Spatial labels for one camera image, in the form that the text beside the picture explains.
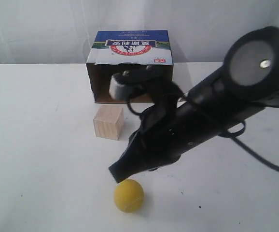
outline white backdrop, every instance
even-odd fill
[[[0,63],[84,63],[98,30],[168,29],[175,62],[221,61],[279,0],[0,0]]]

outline white table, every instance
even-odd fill
[[[220,65],[175,64],[174,80],[187,90]],[[134,175],[145,204],[120,212],[107,168],[140,122],[125,107],[121,140],[97,138],[98,108],[84,64],[0,65],[0,232],[279,232],[279,173],[220,137]],[[279,164],[279,110],[241,138]]]

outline cardboard box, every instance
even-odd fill
[[[160,65],[172,79],[173,61],[167,30],[99,31],[87,59],[96,103],[122,103],[109,95],[111,76],[124,70]],[[141,96],[134,102],[150,102]]]

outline wooden cube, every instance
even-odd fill
[[[122,107],[103,105],[93,119],[97,137],[118,140],[124,125]]]

